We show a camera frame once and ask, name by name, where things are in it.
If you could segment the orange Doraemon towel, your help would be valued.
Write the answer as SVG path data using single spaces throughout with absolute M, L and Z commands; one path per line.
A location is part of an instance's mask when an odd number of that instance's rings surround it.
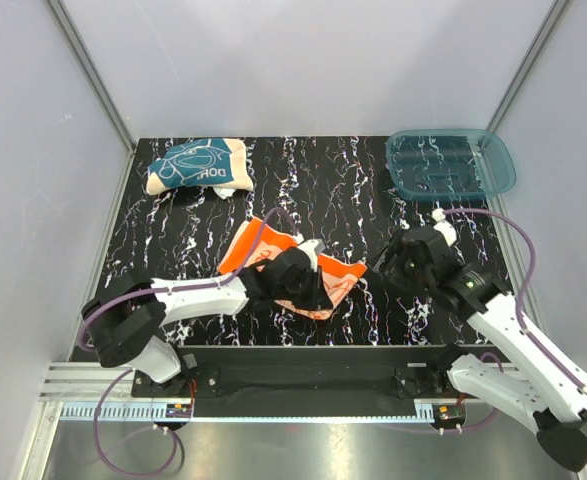
M 344 263 L 320 253 L 315 260 L 292 235 L 245 221 L 234 235 L 217 271 L 240 269 L 251 313 L 280 305 L 312 320 L 326 320 L 365 274 L 363 262 Z

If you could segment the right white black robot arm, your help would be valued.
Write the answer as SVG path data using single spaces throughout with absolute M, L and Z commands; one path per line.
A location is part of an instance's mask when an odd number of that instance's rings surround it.
M 445 311 L 486 337 L 522 374 L 517 380 L 457 346 L 430 364 L 427 384 L 439 396 L 458 391 L 518 421 L 558 465 L 587 465 L 587 372 L 525 315 L 491 270 L 462 263 L 450 225 L 399 230 L 373 270 L 404 290 L 426 292 Z

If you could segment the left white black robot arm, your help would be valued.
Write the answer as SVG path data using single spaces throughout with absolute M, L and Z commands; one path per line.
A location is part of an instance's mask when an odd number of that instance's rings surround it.
M 265 311 L 277 302 L 304 310 L 332 306 L 322 281 L 323 242 L 307 240 L 273 259 L 217 277 L 169 281 L 129 273 L 82 308 L 79 346 L 100 365 L 127 365 L 169 396 L 188 386 L 189 372 L 177 349 L 157 337 L 165 324 L 209 315 Z

